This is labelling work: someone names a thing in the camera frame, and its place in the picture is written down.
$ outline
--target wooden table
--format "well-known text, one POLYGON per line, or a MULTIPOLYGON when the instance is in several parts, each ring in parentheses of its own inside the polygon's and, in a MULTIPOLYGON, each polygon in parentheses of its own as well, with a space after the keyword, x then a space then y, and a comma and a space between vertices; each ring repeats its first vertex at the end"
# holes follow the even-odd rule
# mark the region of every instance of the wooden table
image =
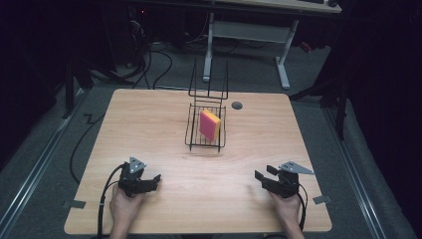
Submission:
MULTIPOLYGON (((187 92, 114 92, 75 197, 87 204, 71 209, 67 233, 97 233, 106 180, 130 156, 147 164, 142 179, 162 175, 157 190, 146 194, 131 233, 282 231, 273 201, 254 172, 277 179, 266 166, 288 161, 313 170, 289 98, 230 92, 223 102, 226 144, 220 152, 204 147, 189 150, 185 144, 191 103, 187 92), (232 109, 233 102, 243 108, 232 109)), ((310 199, 305 231, 328 231, 331 222, 325 205, 312 201, 321 195, 316 177, 300 174, 300 183, 310 199)), ((105 200, 104 233, 112 226, 110 194, 111 190, 105 200)))

